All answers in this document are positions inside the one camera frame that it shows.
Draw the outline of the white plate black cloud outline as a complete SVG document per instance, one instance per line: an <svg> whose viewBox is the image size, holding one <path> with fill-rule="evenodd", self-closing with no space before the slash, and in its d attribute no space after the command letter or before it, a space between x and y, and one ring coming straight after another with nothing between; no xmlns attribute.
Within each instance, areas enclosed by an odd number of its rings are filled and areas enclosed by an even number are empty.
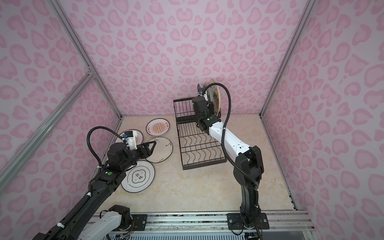
<svg viewBox="0 0 384 240"><path fill-rule="evenodd" d="M155 173L152 163L138 161L135 167L126 171L126 176L121 182L121 186L128 193L140 193L153 183Z"/></svg>

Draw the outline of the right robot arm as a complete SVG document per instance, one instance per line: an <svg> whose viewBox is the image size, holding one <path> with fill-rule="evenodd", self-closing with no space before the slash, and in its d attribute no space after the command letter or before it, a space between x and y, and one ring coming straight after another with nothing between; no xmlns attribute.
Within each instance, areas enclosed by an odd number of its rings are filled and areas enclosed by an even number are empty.
<svg viewBox="0 0 384 240"><path fill-rule="evenodd" d="M225 121L212 114L209 103L203 96L192 98L194 120L198 128L221 142L222 152L228 162L234 167L233 174L241 186L242 203L237 222L232 226L244 229L269 229L267 215L262 213L259 205L259 185L264 173L264 163L261 149L241 141L228 128L230 114Z"/></svg>

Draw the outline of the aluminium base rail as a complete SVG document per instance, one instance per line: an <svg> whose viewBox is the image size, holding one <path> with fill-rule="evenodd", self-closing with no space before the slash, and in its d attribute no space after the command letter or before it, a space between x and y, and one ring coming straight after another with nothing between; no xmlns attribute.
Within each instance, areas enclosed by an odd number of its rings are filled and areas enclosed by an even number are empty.
<svg viewBox="0 0 384 240"><path fill-rule="evenodd" d="M305 211L264 211L249 226L239 212L133 213L133 230L102 240L317 240Z"/></svg>

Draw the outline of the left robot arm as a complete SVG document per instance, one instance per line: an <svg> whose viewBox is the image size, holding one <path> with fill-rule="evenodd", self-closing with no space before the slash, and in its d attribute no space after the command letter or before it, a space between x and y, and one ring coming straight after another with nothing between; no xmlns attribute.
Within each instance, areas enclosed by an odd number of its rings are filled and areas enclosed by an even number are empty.
<svg viewBox="0 0 384 240"><path fill-rule="evenodd" d="M101 206L126 177L126 171L139 160L152 155L155 141L143 143L131 150L125 143L110 146L107 165L89 182L88 192L75 207L47 233L38 233L35 240L75 240Z"/></svg>

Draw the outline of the white star cat plate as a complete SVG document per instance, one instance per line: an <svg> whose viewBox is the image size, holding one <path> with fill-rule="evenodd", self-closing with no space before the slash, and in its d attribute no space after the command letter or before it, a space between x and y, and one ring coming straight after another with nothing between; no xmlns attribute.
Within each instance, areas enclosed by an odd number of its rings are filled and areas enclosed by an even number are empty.
<svg viewBox="0 0 384 240"><path fill-rule="evenodd" d="M220 96L219 86L213 85L209 87L208 92L209 92L210 101L214 105L214 114L218 116L220 112L220 106L221 106L221 96Z"/></svg>

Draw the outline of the cream plum blossom plate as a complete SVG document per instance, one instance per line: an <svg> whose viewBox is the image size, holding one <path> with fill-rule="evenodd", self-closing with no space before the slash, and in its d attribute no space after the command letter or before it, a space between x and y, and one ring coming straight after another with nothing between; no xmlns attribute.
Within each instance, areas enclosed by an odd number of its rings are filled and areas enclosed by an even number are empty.
<svg viewBox="0 0 384 240"><path fill-rule="evenodd" d="M150 142L155 141L156 146L151 156L146 158L147 161L153 164L161 163L168 159L173 152L172 142L164 137L152 138Z"/></svg>

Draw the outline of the small orange sunburst plate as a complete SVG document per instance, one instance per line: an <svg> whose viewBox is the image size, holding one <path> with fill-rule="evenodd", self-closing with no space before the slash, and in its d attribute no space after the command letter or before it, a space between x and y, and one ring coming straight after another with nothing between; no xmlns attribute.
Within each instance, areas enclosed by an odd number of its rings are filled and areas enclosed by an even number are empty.
<svg viewBox="0 0 384 240"><path fill-rule="evenodd" d="M170 129L170 122L164 118L151 120L146 126L146 132L154 137L162 136Z"/></svg>

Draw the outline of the aluminium frame diagonal strut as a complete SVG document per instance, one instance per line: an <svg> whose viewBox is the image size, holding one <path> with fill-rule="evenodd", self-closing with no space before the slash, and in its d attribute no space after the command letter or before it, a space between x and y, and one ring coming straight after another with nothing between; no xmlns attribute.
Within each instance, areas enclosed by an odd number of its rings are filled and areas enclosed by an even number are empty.
<svg viewBox="0 0 384 240"><path fill-rule="evenodd" d="M20 150L10 159L10 162L1 172L1 193L9 186L13 179L25 166L33 153L44 142L51 131L61 121L78 97L83 93L87 86L92 82L94 72L89 71L72 91L55 108L52 114L40 125L32 137L20 148Z"/></svg>

